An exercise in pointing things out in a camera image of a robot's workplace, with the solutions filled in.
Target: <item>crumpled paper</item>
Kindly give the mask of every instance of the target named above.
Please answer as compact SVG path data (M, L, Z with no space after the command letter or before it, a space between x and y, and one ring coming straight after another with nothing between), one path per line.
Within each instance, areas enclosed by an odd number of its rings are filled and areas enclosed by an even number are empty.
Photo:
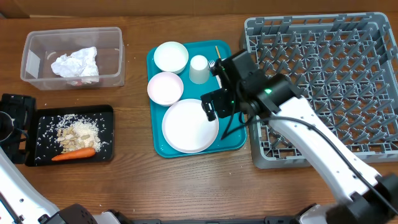
M99 82L98 78L98 67L95 63L95 57L97 56L96 47L89 47L78 50L72 53L70 56L61 55L56 61L51 64L53 73L60 75L61 77L90 77L96 76L96 78L84 78L81 80L83 84ZM72 85L79 85L80 82L70 81Z

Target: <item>gray dish rack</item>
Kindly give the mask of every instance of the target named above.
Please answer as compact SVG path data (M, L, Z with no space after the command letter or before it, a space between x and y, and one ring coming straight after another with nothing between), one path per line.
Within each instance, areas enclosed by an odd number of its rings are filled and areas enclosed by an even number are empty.
M241 43L266 75L286 74L301 88L360 159L398 161L398 48L384 14L253 17ZM310 166L271 127L253 124L249 133L258 168Z

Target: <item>white bowl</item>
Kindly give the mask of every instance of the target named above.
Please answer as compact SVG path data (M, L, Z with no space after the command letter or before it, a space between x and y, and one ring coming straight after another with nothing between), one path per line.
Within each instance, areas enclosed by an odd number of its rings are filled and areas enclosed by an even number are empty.
M153 102L162 106L171 106L181 98L184 85L178 75L160 72L149 80L147 91Z
M154 60L163 72L179 74L188 63L188 50L184 45L170 41L161 44L155 50Z
M218 119L208 121L196 99L181 100L171 106L163 117L162 131L167 143L184 153L201 152L216 140Z

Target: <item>orange carrot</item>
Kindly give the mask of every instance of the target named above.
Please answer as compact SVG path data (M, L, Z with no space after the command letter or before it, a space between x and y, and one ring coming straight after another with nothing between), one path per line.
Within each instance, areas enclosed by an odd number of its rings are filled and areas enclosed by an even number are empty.
M81 148L73 152L67 152L52 158L52 161L64 161L68 159L81 159L88 158L95 155L95 149L93 147Z

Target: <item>wooden table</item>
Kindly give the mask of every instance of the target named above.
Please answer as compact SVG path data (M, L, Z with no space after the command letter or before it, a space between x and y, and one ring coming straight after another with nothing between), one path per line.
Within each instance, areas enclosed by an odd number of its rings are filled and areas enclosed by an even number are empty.
M293 215L314 202L333 203L331 192L313 168L257 169L248 142L238 151L180 159L164 159L154 151L146 92L148 51L168 40L220 39L235 52L244 21L251 16L1 20L0 94L36 97L39 109L109 104L116 113L111 162L18 166L19 170L59 208L80 203L91 213L113 208L129 218L262 218ZM398 13L387 16L398 34ZM20 79L22 50L30 31L110 26L121 28L126 46L123 87L39 91ZM398 172L398 163L373 166L382 174Z

